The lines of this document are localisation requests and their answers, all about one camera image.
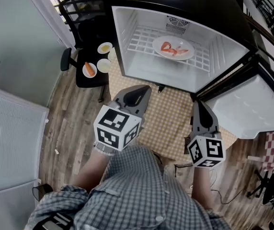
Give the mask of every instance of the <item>black and white marker cube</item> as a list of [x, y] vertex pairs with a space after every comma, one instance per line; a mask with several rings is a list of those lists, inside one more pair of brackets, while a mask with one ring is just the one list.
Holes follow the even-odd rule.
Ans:
[[93, 124], [95, 139], [121, 151], [138, 136], [141, 121], [140, 117], [104, 105]]
[[225, 160], [221, 139], [196, 136], [188, 145], [194, 167], [213, 168]]

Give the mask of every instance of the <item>fridge fan vent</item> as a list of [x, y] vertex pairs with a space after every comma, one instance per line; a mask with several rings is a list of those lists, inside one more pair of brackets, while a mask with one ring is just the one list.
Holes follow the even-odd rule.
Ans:
[[167, 16], [166, 31], [183, 35], [190, 22]]
[[175, 17], [172, 17], [172, 16], [168, 16], [169, 17], [169, 21], [176, 25], [176, 26], [186, 26], [187, 24], [189, 24], [188, 21], [185, 21], [185, 20], [181, 20], [181, 19], [178, 19], [178, 18], [175, 18]]

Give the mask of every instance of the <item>small plate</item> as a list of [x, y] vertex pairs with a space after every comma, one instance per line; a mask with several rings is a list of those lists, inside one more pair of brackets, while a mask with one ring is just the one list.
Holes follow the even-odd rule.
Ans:
[[97, 63], [98, 70], [102, 73], [108, 73], [111, 67], [111, 62], [108, 59], [100, 59]]
[[[105, 50], [105, 51], [102, 50], [102, 48], [103, 48], [104, 46], [105, 46], [105, 47], [108, 47], [107, 50]], [[99, 53], [99, 54], [106, 54], [106, 53], [108, 53], [112, 48], [113, 48], [113, 45], [112, 45], [111, 43], [108, 43], [108, 42], [102, 43], [100, 46], [98, 46], [98, 53]]]
[[95, 72], [94, 76], [91, 77], [91, 76], [88, 74], [88, 71], [86, 70], [86, 66], [85, 66], [85, 65], [83, 66], [83, 74], [85, 75], [86, 78], [92, 79], [92, 78], [94, 78], [94, 77], [97, 75], [98, 70], [97, 70], [97, 68], [96, 68], [96, 66], [95, 66], [94, 64], [89, 63], [89, 65], [92, 67], [92, 69], [93, 69], [94, 72]]
[[114, 47], [110, 50], [107, 58], [112, 61], [115, 57], [117, 57], [116, 55], [116, 50], [114, 49]]
[[[164, 42], [168, 42], [171, 44], [171, 48], [176, 49], [177, 47], [181, 47], [180, 49], [188, 49], [187, 52], [183, 54], [177, 54], [175, 56], [172, 56], [172, 53], [169, 52], [164, 52], [161, 51], [161, 46], [163, 45]], [[159, 55], [166, 57], [168, 59], [174, 59], [174, 60], [187, 60], [191, 57], [194, 56], [194, 47], [188, 43], [186, 40], [180, 38], [180, 37], [175, 37], [175, 36], [161, 36], [156, 38], [153, 41], [153, 49], [155, 50], [156, 53]]]

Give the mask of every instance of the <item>person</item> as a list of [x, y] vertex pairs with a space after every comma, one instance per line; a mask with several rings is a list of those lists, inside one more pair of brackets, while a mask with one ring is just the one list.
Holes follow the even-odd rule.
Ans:
[[194, 169], [190, 198], [148, 148], [111, 154], [95, 146], [74, 183], [45, 195], [25, 229], [58, 229], [38, 227], [55, 214], [76, 230], [230, 229], [213, 204], [208, 168]]

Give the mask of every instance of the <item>plaid shirt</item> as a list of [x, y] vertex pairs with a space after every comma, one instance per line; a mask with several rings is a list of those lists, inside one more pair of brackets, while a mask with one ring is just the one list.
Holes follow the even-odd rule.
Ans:
[[26, 229], [59, 212], [74, 219], [72, 229], [229, 229], [204, 210], [174, 176], [161, 170], [153, 153], [131, 146], [114, 155], [102, 182], [89, 194], [67, 185], [49, 193], [31, 214]]

